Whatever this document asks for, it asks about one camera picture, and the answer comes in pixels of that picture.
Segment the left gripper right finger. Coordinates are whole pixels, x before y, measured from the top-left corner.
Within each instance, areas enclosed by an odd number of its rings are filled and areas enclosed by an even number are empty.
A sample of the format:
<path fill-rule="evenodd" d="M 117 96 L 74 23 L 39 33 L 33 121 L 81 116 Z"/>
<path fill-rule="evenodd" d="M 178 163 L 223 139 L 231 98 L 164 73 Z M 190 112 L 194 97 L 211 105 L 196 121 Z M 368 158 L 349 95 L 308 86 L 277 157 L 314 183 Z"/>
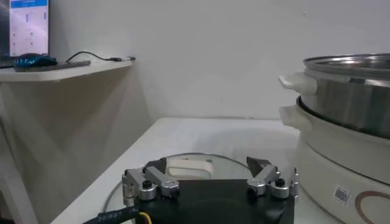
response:
<path fill-rule="evenodd" d="M 299 196 L 299 173 L 294 166 L 280 170 L 266 159 L 246 158 L 252 178 L 247 180 L 248 193 L 253 198 L 264 196 L 268 191 L 274 198 Z"/>

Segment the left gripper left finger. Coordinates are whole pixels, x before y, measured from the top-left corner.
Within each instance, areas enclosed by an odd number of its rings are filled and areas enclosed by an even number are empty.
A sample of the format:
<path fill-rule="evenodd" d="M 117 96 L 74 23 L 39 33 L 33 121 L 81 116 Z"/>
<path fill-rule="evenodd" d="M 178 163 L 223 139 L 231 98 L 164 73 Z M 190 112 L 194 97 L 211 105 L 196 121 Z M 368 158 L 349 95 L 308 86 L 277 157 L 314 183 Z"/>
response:
<path fill-rule="evenodd" d="M 126 169 L 122 175 L 122 199 L 125 206 L 138 201 L 150 202 L 158 197 L 177 200 L 180 184 L 165 174 L 166 158 L 148 162 L 140 169 Z"/>

